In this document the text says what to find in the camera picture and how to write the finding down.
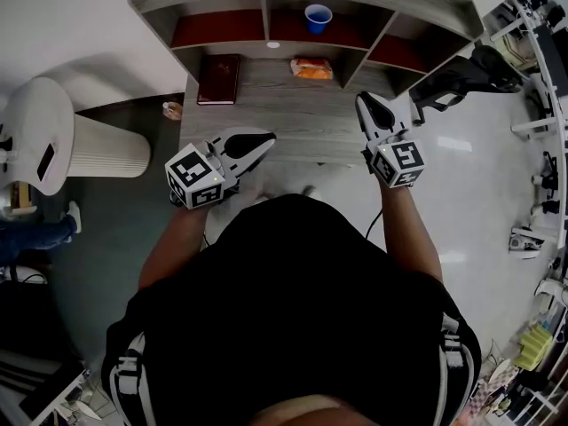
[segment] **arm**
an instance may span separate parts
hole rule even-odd
[[[181,270],[201,249],[209,207],[179,209],[142,267],[138,290]]]
[[[407,187],[389,188],[379,180],[387,252],[404,270],[424,272],[443,282],[442,266]]]

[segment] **blue jeans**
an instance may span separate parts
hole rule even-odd
[[[75,219],[65,215],[57,224],[0,224],[0,266],[11,264],[24,249],[51,249],[77,231]]]

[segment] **white trash can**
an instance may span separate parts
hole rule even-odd
[[[75,115],[67,176],[138,177],[146,171],[150,154],[150,144],[143,136]]]

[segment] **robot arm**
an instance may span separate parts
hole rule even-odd
[[[361,130],[367,136],[363,155],[369,169],[388,187],[412,186],[426,166],[420,140],[410,140],[389,101],[363,91],[355,99]]]
[[[170,200],[196,209],[239,192],[240,178],[253,170],[274,145],[276,135],[257,128],[230,128],[204,141],[187,145],[166,163]]]

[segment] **white wall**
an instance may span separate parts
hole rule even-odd
[[[503,0],[474,1],[484,15]],[[126,0],[0,0],[0,40],[0,109],[37,75],[61,83],[76,110],[185,89],[185,72]]]

